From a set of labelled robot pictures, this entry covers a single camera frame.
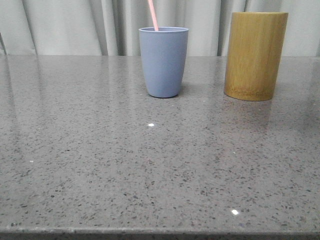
countertop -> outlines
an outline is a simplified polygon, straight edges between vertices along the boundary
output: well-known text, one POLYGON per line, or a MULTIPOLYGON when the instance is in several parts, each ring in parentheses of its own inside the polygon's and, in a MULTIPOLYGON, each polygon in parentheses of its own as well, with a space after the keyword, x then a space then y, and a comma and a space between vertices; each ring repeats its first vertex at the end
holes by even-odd
POLYGON ((319 239, 320 58, 260 102, 225 69, 188 57, 162 99, 140 57, 0 56, 0 238, 319 239))

wooden cylinder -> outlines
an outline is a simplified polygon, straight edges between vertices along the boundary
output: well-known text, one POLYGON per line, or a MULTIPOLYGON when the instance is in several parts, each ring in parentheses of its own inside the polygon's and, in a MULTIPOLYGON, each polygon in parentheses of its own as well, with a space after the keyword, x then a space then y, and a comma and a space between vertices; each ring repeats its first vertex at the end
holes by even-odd
POLYGON ((287 12, 233 12, 224 93, 265 101, 274 95, 287 12))

table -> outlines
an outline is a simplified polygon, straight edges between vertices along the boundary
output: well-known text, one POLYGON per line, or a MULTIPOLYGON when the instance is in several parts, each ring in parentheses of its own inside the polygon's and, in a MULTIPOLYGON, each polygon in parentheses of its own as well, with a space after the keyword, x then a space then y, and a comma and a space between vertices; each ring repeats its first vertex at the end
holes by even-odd
POLYGON ((319 239, 320 58, 261 102, 225 69, 188 57, 165 99, 139 56, 0 56, 0 238, 319 239))

cup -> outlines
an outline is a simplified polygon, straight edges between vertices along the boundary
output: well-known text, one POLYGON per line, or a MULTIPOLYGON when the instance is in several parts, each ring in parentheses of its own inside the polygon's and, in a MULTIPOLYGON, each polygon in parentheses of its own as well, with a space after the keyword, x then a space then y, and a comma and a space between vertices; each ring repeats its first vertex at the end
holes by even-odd
POLYGON ((224 93, 247 101, 274 95, 287 12, 233 12, 224 93))
POLYGON ((153 27, 139 29, 143 75, 149 95, 171 98, 180 92, 189 29, 153 27))

curtain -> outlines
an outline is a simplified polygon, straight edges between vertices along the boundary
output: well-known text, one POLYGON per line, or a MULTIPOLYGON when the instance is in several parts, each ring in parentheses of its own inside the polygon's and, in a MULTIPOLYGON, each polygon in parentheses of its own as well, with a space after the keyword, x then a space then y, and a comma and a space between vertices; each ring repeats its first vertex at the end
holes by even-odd
MULTIPOLYGON (((225 56, 232 12, 288 12, 283 56, 320 56, 319 0, 153 0, 189 28, 188 56, 225 56)), ((138 56, 147 0, 0 0, 0 55, 138 56)))

